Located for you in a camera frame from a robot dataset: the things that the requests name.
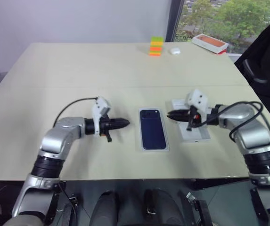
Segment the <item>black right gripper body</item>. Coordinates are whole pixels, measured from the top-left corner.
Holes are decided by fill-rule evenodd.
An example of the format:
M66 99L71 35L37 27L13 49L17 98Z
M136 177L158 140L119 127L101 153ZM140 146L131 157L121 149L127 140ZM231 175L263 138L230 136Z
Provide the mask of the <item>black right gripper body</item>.
M196 125L201 123L201 115L198 113L198 109L191 105L188 111L188 126L187 131L191 131Z

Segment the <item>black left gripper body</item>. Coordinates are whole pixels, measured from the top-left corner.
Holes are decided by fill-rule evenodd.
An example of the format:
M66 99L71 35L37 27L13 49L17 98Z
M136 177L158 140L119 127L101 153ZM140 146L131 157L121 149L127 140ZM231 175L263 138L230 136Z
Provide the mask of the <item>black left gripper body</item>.
M112 142L112 138L109 134L109 128L110 128L110 119L107 117L102 117L99 120L99 136L100 137L106 137L107 142Z

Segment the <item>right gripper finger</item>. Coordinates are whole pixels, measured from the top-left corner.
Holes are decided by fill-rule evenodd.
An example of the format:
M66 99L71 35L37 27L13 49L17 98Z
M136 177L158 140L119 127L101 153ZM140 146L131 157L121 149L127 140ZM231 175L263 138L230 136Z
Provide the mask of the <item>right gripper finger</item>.
M188 115L190 114L189 109L178 109L178 110L172 110L167 113L167 115Z
M168 118L170 118L174 121L180 121L180 122L188 122L189 121L189 115L168 115Z

